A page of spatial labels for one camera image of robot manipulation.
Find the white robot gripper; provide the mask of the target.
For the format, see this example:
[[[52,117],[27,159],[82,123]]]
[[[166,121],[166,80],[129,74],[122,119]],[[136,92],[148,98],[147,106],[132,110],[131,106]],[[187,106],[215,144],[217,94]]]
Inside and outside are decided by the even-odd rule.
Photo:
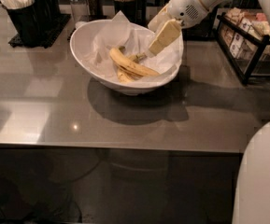
[[[202,0],[170,0],[148,24],[148,28],[156,33],[149,45],[149,52],[156,56],[180,36],[181,26],[191,28],[208,13]]]

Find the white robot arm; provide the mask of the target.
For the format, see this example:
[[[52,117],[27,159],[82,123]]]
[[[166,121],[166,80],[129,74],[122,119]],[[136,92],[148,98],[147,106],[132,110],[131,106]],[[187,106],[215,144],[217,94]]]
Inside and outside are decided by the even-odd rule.
[[[152,31],[169,18],[182,21],[184,29],[200,23],[226,0],[169,0],[149,23]],[[258,0],[270,24],[270,0]],[[238,173],[232,224],[270,224],[270,122],[249,141]]]

